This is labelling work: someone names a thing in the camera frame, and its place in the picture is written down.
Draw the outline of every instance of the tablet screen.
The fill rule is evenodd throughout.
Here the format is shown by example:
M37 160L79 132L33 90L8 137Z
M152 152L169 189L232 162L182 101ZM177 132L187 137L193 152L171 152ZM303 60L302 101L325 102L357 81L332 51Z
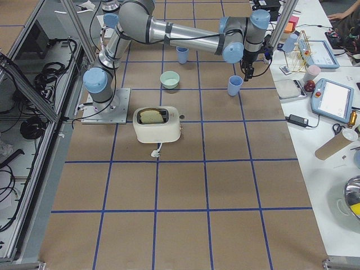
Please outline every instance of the tablet screen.
M319 109L340 118L345 118L350 90L343 86L326 82Z

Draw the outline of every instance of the cardboard tube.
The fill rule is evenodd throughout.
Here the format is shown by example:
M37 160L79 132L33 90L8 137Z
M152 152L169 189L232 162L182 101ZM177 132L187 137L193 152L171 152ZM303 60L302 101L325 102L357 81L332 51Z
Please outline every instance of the cardboard tube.
M357 139L358 134L355 131L344 128L338 135L316 150L315 156L318 159L325 160Z

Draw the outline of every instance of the hand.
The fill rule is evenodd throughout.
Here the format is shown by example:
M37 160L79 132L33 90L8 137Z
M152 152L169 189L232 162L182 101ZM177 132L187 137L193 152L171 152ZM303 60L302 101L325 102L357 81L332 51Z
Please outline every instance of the hand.
M328 15L328 19L330 21L335 21L335 20L342 20L343 18L345 18L347 15L345 14L345 12L343 13L336 13L336 14L331 14L331 15Z

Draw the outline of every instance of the blue cup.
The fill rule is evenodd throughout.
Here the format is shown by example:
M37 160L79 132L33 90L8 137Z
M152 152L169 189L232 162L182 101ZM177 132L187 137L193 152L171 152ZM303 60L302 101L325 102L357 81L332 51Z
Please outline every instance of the blue cup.
M182 47L176 47L176 53L178 55L178 62L180 64L185 64L189 57L189 49L182 48Z
M237 95L243 82L242 77L237 75L231 76L227 84L227 93L232 97Z
M295 42L298 40L298 36L296 34L291 34L285 43L282 46L282 50L284 52L292 52L295 48Z

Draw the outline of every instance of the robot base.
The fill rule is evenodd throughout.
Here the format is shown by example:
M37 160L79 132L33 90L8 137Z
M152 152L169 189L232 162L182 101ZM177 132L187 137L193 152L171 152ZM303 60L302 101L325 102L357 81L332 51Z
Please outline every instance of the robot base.
M99 113L89 118L82 119L83 124L126 124L128 115L128 107L130 100L130 88L118 88L115 95L119 99L120 104L112 112ZM88 95L86 102L92 102L92 98ZM83 117L95 114L97 111L93 106L87 106L84 109Z

